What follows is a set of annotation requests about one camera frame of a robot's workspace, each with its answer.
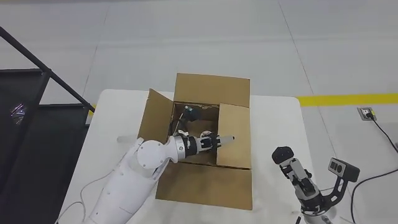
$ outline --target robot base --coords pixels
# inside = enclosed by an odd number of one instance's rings
[[[336,207],[331,207],[328,211],[317,216],[303,214],[307,224],[341,224],[340,216],[337,214]]]

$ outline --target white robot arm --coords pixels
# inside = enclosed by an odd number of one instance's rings
[[[110,175],[94,210],[83,224],[125,224],[145,202],[170,160],[177,163],[233,139],[212,133],[200,138],[170,136],[166,144],[137,139]]]

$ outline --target black panel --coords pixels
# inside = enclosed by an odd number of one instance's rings
[[[86,135],[81,104],[40,106],[1,195],[0,223],[53,224]]]
[[[48,81],[39,69],[0,70],[0,193]]]

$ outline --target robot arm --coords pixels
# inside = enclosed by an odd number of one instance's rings
[[[272,153],[272,160],[279,165],[282,173],[295,188],[305,221],[311,224],[335,223],[331,222],[337,216],[334,206],[343,198],[348,182],[357,181],[359,168],[331,158],[328,169],[337,175],[337,180],[332,193],[324,196],[312,182],[312,174],[302,167],[298,159],[294,158],[290,147],[278,147]]]
[[[83,224],[125,224],[150,195],[170,160],[177,163],[233,139],[213,133],[200,138],[170,136],[166,144],[137,139],[111,174],[94,210]]]

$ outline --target black cable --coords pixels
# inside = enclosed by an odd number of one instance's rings
[[[384,135],[386,135],[386,137],[388,138],[388,141],[390,141],[392,147],[394,148],[394,150],[396,150],[396,152],[398,153],[398,149],[396,148],[396,146],[392,143],[390,137],[387,135],[387,133],[381,129],[380,125],[376,122],[376,120],[374,120],[373,117],[371,117],[371,119],[373,120],[373,122],[376,124],[376,126],[378,126],[378,128],[380,129],[380,131],[382,131],[384,133]]]
[[[398,149],[396,148],[396,146],[394,145],[394,143],[391,141],[390,137],[389,137],[389,136],[387,135],[387,133],[379,126],[379,124],[376,122],[376,120],[374,120],[373,114],[372,114],[372,113],[368,113],[368,114],[366,114],[366,117],[371,118],[371,119],[373,120],[373,122],[374,122],[374,123],[376,124],[376,126],[380,129],[380,131],[382,131],[382,132],[384,133],[384,135],[386,135],[386,137],[388,138],[388,141],[390,141],[390,143],[391,143],[392,147],[394,148],[394,150],[396,150],[396,152],[398,153]],[[384,174],[381,174],[381,175],[376,175],[376,176],[374,176],[374,177],[370,177],[370,178],[368,178],[368,179],[362,180],[362,181],[360,181],[357,185],[355,185],[354,190],[353,190],[353,194],[351,195],[351,218],[353,219],[353,223],[356,223],[356,222],[355,222],[355,218],[354,218],[354,194],[355,194],[355,190],[356,190],[361,184],[363,184],[364,182],[367,182],[367,181],[372,180],[372,179],[384,177],[385,175],[389,175],[389,174],[392,174],[392,173],[397,172],[397,171],[398,171],[398,169],[395,169],[395,170],[393,170],[393,171],[390,171],[390,172],[387,172],[387,173],[384,173]]]
[[[375,176],[375,177],[370,177],[370,178],[368,178],[368,179],[365,179],[365,180],[361,181],[361,182],[358,183],[357,185],[355,185],[354,190],[353,190],[353,194],[351,195],[351,218],[353,219],[353,223],[356,223],[356,222],[355,222],[355,218],[354,218],[353,207],[354,207],[354,194],[355,194],[355,190],[358,188],[358,186],[360,186],[361,184],[363,184],[364,182],[367,182],[367,181],[369,181],[369,180],[376,179],[376,178],[379,178],[379,177],[384,177],[385,175],[389,175],[389,174],[392,174],[392,173],[397,172],[397,171],[398,171],[398,169],[395,169],[395,170],[393,170],[393,171],[384,173],[384,174],[382,174],[382,175],[377,175],[377,176]]]

